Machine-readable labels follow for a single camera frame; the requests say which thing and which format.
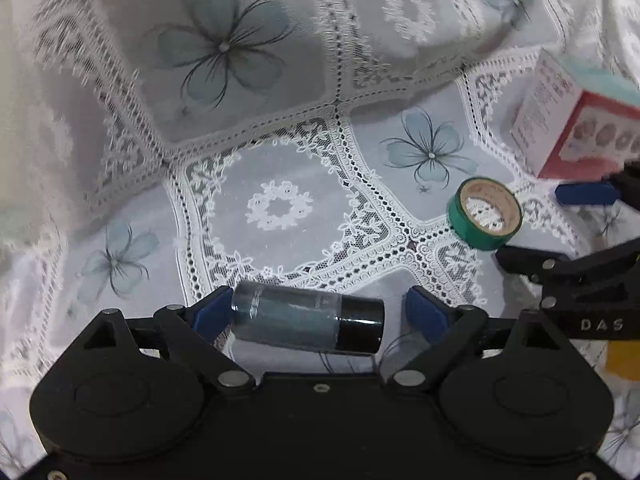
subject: white lace tablecloth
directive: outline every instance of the white lace tablecloth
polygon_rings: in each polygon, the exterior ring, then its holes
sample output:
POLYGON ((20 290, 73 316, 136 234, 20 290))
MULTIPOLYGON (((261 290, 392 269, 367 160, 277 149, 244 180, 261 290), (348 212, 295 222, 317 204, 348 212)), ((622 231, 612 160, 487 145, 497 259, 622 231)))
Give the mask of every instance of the white lace tablecloth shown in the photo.
MULTIPOLYGON (((450 230, 469 176, 516 194, 516 244, 577 256, 640 235, 625 206, 560 210, 509 134, 541 47, 639 80, 640 0, 0 0, 0 27, 11 476, 43 453, 31 390, 101 309, 149 316, 242 279, 376 296, 391 369, 424 347, 399 339, 412 285, 491 316, 537 303, 450 230)), ((255 374, 372 367, 221 343, 255 374)), ((602 370, 605 346, 577 344, 602 370)), ((640 395, 607 381, 601 454, 631 478, 640 395)))

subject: blue gripper pad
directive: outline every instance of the blue gripper pad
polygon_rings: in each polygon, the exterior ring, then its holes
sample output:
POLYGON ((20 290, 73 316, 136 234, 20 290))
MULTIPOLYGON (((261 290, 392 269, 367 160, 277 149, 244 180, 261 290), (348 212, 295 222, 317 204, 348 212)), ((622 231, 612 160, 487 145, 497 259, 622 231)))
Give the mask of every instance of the blue gripper pad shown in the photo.
POLYGON ((452 308, 421 287, 412 286, 404 297, 409 324, 430 343, 439 342, 449 330, 452 308))
POLYGON ((214 297, 208 302, 208 296, 200 300, 206 303, 196 314, 191 328, 207 342, 213 344, 231 323, 231 298, 233 294, 234 290, 230 288, 218 296, 215 296, 215 292, 210 294, 214 297))
POLYGON ((556 187, 560 205, 614 205, 620 192, 609 182, 576 182, 556 187))

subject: glass bottle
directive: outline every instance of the glass bottle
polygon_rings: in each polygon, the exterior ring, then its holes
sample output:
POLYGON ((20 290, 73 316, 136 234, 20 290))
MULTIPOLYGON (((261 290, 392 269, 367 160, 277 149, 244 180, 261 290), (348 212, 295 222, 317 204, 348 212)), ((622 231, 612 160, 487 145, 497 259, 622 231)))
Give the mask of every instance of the glass bottle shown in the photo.
POLYGON ((240 282, 232 299, 238 339, 272 346, 375 354, 385 322, 382 300, 240 282))

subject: box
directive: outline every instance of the box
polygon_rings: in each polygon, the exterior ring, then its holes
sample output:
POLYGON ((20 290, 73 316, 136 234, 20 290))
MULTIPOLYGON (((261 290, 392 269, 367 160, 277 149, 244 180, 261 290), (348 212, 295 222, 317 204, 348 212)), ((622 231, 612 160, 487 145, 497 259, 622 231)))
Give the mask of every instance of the box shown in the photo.
POLYGON ((600 180, 640 157, 640 92, 607 70, 542 50, 511 134, 535 176, 600 180))

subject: tape roll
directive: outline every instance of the tape roll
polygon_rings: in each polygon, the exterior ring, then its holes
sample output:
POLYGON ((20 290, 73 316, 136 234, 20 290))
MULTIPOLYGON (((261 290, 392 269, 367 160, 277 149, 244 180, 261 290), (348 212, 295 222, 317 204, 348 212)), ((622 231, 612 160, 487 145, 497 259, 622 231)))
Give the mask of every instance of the tape roll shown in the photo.
POLYGON ((448 213, 456 234, 471 247, 483 251, 504 245, 522 225, 522 210, 513 193, 500 182, 485 177, 465 180, 451 199, 448 213), (504 227, 493 231, 481 226, 466 208, 468 198, 481 198, 494 206, 502 215, 504 227))

